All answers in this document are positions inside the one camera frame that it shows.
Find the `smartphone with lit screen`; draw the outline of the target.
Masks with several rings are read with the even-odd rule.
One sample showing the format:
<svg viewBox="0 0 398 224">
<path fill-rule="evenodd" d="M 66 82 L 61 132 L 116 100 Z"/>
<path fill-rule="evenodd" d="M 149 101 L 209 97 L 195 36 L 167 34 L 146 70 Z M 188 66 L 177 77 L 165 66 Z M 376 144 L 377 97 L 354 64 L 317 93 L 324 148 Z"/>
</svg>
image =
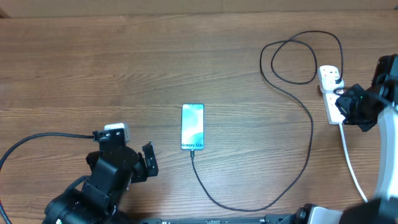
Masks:
<svg viewBox="0 0 398 224">
<path fill-rule="evenodd" d="M 201 151 L 205 147 L 204 104 L 183 104 L 181 122 L 181 149 Z"/>
</svg>

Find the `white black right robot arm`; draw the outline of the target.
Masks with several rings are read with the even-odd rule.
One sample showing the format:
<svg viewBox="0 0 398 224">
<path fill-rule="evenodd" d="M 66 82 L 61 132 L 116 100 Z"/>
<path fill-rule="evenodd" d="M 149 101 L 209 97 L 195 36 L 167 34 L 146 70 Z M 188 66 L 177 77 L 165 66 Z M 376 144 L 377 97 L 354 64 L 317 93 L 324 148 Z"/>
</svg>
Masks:
<svg viewBox="0 0 398 224">
<path fill-rule="evenodd" d="M 356 163 L 359 177 L 369 171 L 376 188 L 343 210 L 307 203 L 280 223 L 397 222 L 397 55 L 379 58 L 369 88 L 333 84 L 338 74 L 331 65 L 318 68 L 328 120 L 339 127 L 346 162 Z"/>
</svg>

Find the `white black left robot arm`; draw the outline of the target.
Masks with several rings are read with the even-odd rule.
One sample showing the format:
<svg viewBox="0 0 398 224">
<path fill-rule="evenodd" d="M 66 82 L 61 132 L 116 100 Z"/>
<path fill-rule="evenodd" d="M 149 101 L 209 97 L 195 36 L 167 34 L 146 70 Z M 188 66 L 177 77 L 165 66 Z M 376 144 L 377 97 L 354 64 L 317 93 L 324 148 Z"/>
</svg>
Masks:
<svg viewBox="0 0 398 224">
<path fill-rule="evenodd" d="M 1 166 L 1 211 L 9 223 L 42 223 L 51 201 L 76 180 L 92 174 L 86 156 L 100 146 L 91 137 L 89 128 L 71 129 L 69 136 L 62 136 L 57 128 L 1 129 L 1 157 L 5 158 Z M 157 184 L 165 170 L 164 149 L 157 142 L 152 143 L 152 149 L 159 174 L 125 186 L 113 208 L 120 220 L 137 223 L 161 214 Z"/>
</svg>

